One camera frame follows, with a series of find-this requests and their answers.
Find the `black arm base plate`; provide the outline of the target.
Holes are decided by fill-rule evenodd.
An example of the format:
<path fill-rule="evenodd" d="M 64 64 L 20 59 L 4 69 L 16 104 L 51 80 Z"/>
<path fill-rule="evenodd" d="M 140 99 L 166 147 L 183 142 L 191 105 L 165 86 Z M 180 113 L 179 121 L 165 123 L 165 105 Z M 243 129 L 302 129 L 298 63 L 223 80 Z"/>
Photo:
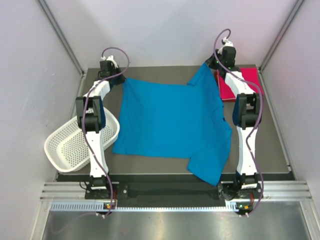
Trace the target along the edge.
<path fill-rule="evenodd" d="M 222 207 L 239 199 L 230 184 L 206 182 L 121 182 L 113 184 L 118 207 Z"/>

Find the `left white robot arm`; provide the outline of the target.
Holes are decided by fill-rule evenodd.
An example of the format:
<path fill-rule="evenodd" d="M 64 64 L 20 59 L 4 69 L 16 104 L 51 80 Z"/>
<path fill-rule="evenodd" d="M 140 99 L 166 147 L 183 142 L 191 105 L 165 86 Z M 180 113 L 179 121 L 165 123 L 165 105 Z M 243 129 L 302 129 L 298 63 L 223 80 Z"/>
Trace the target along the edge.
<path fill-rule="evenodd" d="M 120 124 L 112 114 L 110 114 L 110 118 L 107 118 L 103 99 L 114 86 L 123 84 L 126 78 L 112 55 L 102 57 L 99 64 L 100 71 L 93 86 L 85 95 L 79 96 L 75 100 L 76 118 L 88 147 L 90 160 L 90 174 L 88 184 L 86 184 L 85 198 L 113 200 L 114 187 L 105 160 L 103 131 L 107 127 L 108 121 L 115 123 L 115 135 L 107 144 L 110 146 L 118 138 Z"/>

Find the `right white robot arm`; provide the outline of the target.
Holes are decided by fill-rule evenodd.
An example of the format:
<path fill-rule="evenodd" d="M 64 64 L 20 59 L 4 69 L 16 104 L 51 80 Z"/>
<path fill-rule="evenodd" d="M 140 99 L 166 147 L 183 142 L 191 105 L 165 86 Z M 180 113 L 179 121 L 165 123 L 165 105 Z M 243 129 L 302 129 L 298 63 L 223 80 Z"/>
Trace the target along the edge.
<path fill-rule="evenodd" d="M 219 78 L 235 96 L 232 121 L 238 134 L 239 160 L 233 192 L 237 197 L 245 198 L 255 192 L 261 194 L 264 189 L 256 164 L 256 136 L 262 120 L 263 92 L 258 83 L 245 80 L 235 62 L 236 48 L 227 43 L 216 49 L 205 63 L 218 71 Z"/>

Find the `blue t-shirt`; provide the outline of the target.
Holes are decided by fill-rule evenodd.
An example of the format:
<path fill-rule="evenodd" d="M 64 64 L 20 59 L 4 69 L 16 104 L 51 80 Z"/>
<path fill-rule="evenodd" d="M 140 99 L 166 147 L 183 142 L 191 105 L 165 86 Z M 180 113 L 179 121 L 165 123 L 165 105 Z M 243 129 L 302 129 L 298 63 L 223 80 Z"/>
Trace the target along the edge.
<path fill-rule="evenodd" d="M 188 159 L 188 171 L 213 186 L 219 183 L 232 129 L 206 64 L 185 85 L 127 79 L 118 121 L 113 153 Z"/>

